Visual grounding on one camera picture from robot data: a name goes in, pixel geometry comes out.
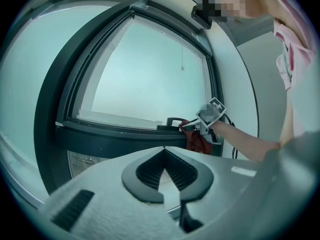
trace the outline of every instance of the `woman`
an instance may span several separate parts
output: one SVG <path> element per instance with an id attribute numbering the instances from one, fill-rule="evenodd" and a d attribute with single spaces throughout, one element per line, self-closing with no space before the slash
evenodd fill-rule
<path id="1" fill-rule="evenodd" d="M 302 12 L 292 0 L 215 0 L 228 16 L 256 18 L 264 14 L 274 17 L 274 36 L 283 43 L 283 54 L 276 65 L 287 96 L 286 115 L 279 142 L 253 137 L 227 123 L 217 121 L 210 128 L 250 160 L 262 161 L 267 151 L 279 149 L 304 128 L 291 104 L 291 90 L 303 78 L 316 54 L 316 42 Z"/>

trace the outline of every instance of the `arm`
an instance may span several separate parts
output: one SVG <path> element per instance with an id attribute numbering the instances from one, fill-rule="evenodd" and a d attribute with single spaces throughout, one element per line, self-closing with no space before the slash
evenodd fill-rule
<path id="1" fill-rule="evenodd" d="M 248 159 L 262 161 L 269 150 L 281 148 L 294 137 L 293 109 L 290 102 L 290 95 L 291 88 L 287 91 L 286 114 L 279 142 L 259 139 L 222 121 L 217 121 L 210 128 L 214 133 L 221 135 Z"/>

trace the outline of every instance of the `cord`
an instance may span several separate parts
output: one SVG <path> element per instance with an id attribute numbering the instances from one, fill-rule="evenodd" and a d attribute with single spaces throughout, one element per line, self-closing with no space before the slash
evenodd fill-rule
<path id="1" fill-rule="evenodd" d="M 236 127 L 234 122 L 232 122 L 229 118 L 229 116 L 227 116 L 227 114 L 225 113 L 224 114 L 226 119 L 228 120 L 229 124 L 233 127 Z M 233 150 L 232 150 L 232 159 L 237 159 L 238 158 L 238 150 L 234 147 Z"/>

